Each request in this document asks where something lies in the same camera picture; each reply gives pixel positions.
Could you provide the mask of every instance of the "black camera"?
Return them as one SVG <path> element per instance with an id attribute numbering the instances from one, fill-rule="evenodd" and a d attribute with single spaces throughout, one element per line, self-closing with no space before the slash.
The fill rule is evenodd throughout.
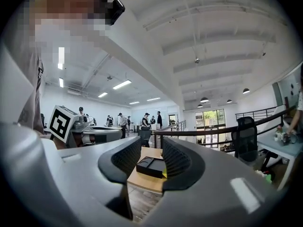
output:
<path id="1" fill-rule="evenodd" d="M 110 26 L 112 26 L 125 11 L 125 7 L 120 0 L 113 0 L 112 2 L 99 0 L 96 6 L 95 14 L 98 15 L 98 18 L 105 19 L 106 24 Z"/>

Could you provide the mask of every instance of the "gray t-shirt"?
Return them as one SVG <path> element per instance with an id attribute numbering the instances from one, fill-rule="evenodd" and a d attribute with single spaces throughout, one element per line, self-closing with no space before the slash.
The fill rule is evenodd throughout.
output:
<path id="1" fill-rule="evenodd" d="M 44 134 L 39 95 L 44 67 L 41 61 L 41 53 L 35 43 L 33 34 L 34 32 L 29 30 L 27 9 L 22 8 L 8 22 L 3 31 L 2 39 L 16 64 L 35 88 L 26 102 L 18 122 Z M 17 90 L 22 93 L 22 88 L 17 88 Z"/>

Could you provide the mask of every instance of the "air vent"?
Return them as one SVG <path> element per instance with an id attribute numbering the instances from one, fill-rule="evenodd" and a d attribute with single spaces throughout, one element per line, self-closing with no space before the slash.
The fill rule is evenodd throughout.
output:
<path id="1" fill-rule="evenodd" d="M 80 90 L 74 89 L 72 87 L 68 87 L 67 93 L 80 96 L 82 92 Z"/>

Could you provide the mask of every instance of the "desk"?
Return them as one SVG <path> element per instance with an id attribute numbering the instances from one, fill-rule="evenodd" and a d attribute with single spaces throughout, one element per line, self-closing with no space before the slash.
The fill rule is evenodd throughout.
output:
<path id="1" fill-rule="evenodd" d="M 162 149 L 155 149 L 155 148 L 141 148 L 141 157 L 139 161 L 141 161 L 144 157 L 154 157 L 154 158 L 162 158 L 161 157 Z M 148 190 L 150 192 L 162 193 L 162 185 L 166 181 L 166 178 L 157 178 L 148 176 L 136 171 L 136 167 L 134 168 L 133 172 L 127 179 L 129 184 L 132 184 L 136 187 Z"/>
<path id="2" fill-rule="evenodd" d="M 133 126 L 134 126 L 134 128 L 135 128 L 135 126 L 137 126 L 137 132 L 139 132 L 139 127 L 140 127 L 140 125 L 138 125 L 138 124 L 133 124 Z"/>
<path id="3" fill-rule="evenodd" d="M 300 151 L 303 147 L 303 139 L 298 138 L 298 140 L 296 141 L 295 144 L 290 143 L 289 145 L 284 146 L 282 141 L 280 141 L 280 140 L 275 141 L 273 134 L 267 134 L 267 135 L 264 135 L 264 136 L 261 136 L 258 138 L 258 145 L 264 149 L 267 149 L 271 152 L 276 153 L 279 156 L 289 159 L 289 163 L 288 163 L 286 172 L 278 187 L 278 190 L 281 190 L 284 187 L 284 185 L 289 177 L 289 174 L 293 168 L 295 159 L 300 154 Z"/>

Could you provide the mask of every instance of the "glass door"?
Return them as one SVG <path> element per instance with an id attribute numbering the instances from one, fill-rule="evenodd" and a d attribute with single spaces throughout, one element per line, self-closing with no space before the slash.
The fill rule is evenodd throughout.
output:
<path id="1" fill-rule="evenodd" d="M 224 109 L 204 111 L 196 113 L 196 127 L 197 131 L 212 131 L 217 129 L 224 129 L 225 113 Z M 213 134 L 205 136 L 197 136 L 197 144 L 210 144 L 225 141 L 226 134 Z M 207 148 L 218 149 L 218 144 L 205 145 Z"/>

